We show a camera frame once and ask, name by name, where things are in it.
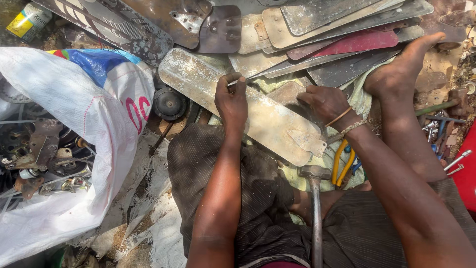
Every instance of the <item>old cloth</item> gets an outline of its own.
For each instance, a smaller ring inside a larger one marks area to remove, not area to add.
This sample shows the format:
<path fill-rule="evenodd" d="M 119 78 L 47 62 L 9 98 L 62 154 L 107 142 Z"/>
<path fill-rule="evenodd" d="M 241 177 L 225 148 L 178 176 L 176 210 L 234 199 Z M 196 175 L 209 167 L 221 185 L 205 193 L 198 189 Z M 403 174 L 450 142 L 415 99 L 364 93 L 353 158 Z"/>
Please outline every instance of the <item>old cloth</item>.
<path fill-rule="evenodd" d="M 172 195 L 188 256 L 193 220 L 224 138 L 223 126 L 192 124 L 169 145 Z M 459 198 L 452 179 L 430 186 L 445 201 L 476 246 L 476 224 Z M 287 207 L 292 187 L 276 161 L 254 146 L 241 148 L 242 209 L 235 237 L 235 266 L 258 268 L 276 261 L 310 267 L 311 228 L 292 222 Z M 375 194 L 346 191 L 324 219 L 324 267 L 406 267 L 397 231 Z"/>

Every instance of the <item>hand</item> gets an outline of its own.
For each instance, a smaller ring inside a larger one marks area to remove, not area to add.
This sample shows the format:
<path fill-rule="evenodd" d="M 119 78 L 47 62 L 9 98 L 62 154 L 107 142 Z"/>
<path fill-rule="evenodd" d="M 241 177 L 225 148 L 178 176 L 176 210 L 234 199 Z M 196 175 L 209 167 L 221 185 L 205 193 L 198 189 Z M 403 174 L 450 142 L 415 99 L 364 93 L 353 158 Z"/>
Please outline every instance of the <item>hand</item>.
<path fill-rule="evenodd" d="M 390 64 L 370 73 L 364 83 L 365 91 L 380 100 L 413 98 L 425 53 L 444 38 L 445 34 L 438 32 L 422 36 L 408 44 Z"/>
<path fill-rule="evenodd" d="M 228 84 L 237 79 L 238 82 L 228 89 Z M 215 105 L 223 120 L 225 135 L 242 134 L 245 131 L 245 122 L 248 119 L 246 79 L 239 72 L 220 77 L 215 93 Z"/>
<path fill-rule="evenodd" d="M 347 98 L 338 88 L 325 86 L 308 86 L 306 93 L 297 95 L 297 100 L 301 103 L 309 104 L 313 115 L 327 124 L 336 119 L 349 108 Z M 354 110 L 349 111 L 341 119 L 337 120 L 332 127 L 342 132 L 348 126 L 358 122 L 360 117 Z"/>

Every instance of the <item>hammer head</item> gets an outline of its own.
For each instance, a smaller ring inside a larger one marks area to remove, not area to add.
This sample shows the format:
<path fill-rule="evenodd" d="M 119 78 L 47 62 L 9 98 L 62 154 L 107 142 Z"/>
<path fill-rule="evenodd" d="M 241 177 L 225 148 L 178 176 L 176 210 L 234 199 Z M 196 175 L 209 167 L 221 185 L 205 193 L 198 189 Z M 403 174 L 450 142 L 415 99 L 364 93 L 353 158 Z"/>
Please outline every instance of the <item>hammer head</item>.
<path fill-rule="evenodd" d="M 465 116 L 468 109 L 468 89 L 458 88 L 450 90 L 448 93 L 449 101 L 455 101 L 456 106 L 448 108 L 448 114 L 452 116 Z"/>
<path fill-rule="evenodd" d="M 330 180 L 332 173 L 330 169 L 318 165 L 305 165 L 299 168 L 299 176 L 315 177 L 321 180 Z"/>

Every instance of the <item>yellow pliers handle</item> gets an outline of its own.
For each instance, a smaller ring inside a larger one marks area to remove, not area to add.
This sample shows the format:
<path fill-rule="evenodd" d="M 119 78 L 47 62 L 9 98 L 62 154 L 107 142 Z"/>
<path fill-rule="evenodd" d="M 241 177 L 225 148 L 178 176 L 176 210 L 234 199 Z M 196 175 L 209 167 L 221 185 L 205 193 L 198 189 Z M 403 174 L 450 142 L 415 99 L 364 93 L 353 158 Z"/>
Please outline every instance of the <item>yellow pliers handle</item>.
<path fill-rule="evenodd" d="M 347 160 L 347 163 L 344 166 L 342 172 L 340 173 L 338 179 L 337 172 L 339 169 L 340 155 L 342 154 L 344 148 L 347 146 L 348 143 L 349 142 L 346 139 L 342 140 L 342 143 L 340 144 L 339 148 L 337 149 L 336 155 L 334 156 L 334 166 L 332 167 L 332 184 L 335 184 L 338 187 L 340 187 L 340 185 L 342 184 L 342 180 L 346 176 L 347 171 L 349 171 L 350 167 L 352 166 L 354 158 L 356 156 L 356 152 L 351 148 L 349 160 Z"/>

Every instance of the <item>bracelet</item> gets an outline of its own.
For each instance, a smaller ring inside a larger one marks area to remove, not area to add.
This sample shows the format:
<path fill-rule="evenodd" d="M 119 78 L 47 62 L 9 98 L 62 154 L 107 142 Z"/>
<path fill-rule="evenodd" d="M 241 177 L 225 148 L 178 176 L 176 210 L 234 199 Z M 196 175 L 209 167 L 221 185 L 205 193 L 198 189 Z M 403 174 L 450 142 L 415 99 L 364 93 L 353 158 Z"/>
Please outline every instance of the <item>bracelet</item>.
<path fill-rule="evenodd" d="M 353 130 L 354 128 L 356 127 L 359 127 L 363 124 L 368 124 L 368 121 L 367 120 L 360 120 L 359 122 L 355 123 L 355 124 L 352 124 L 350 126 L 348 126 L 346 129 L 344 129 L 341 133 L 340 133 L 340 137 L 341 138 L 344 138 L 344 136 L 351 130 Z"/>
<path fill-rule="evenodd" d="M 343 112 L 341 115 L 339 115 L 338 117 L 336 117 L 334 120 L 332 120 L 330 123 L 328 123 L 327 125 L 325 125 L 325 127 L 328 127 L 328 126 L 332 126 L 333 123 L 337 122 L 337 120 L 341 119 L 344 115 L 346 115 L 346 113 L 348 113 L 350 110 L 352 110 L 352 106 L 350 106 L 349 108 L 347 108 L 347 110 L 345 112 Z"/>

